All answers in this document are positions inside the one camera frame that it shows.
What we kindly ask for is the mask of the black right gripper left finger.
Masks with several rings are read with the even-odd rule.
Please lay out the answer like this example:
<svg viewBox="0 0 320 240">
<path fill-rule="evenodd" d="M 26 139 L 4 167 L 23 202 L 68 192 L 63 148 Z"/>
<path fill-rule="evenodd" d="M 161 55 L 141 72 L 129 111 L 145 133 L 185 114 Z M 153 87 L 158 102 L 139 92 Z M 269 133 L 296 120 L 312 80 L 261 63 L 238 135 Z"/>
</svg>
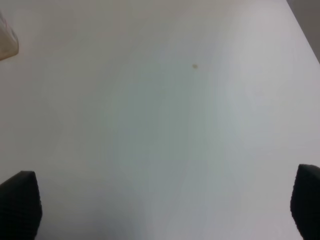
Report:
<svg viewBox="0 0 320 240">
<path fill-rule="evenodd" d="M 43 216 L 34 171 L 20 171 L 0 185 L 0 238 L 34 240 Z"/>
</svg>

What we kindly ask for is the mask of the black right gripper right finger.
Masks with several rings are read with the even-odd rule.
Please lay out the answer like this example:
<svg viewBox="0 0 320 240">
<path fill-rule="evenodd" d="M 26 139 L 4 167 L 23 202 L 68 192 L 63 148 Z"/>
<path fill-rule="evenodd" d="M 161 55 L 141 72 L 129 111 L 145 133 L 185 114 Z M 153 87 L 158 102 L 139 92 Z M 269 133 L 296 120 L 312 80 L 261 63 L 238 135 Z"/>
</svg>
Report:
<svg viewBox="0 0 320 240">
<path fill-rule="evenodd" d="M 290 211 L 304 240 L 320 238 L 320 168 L 300 164 L 297 169 Z"/>
</svg>

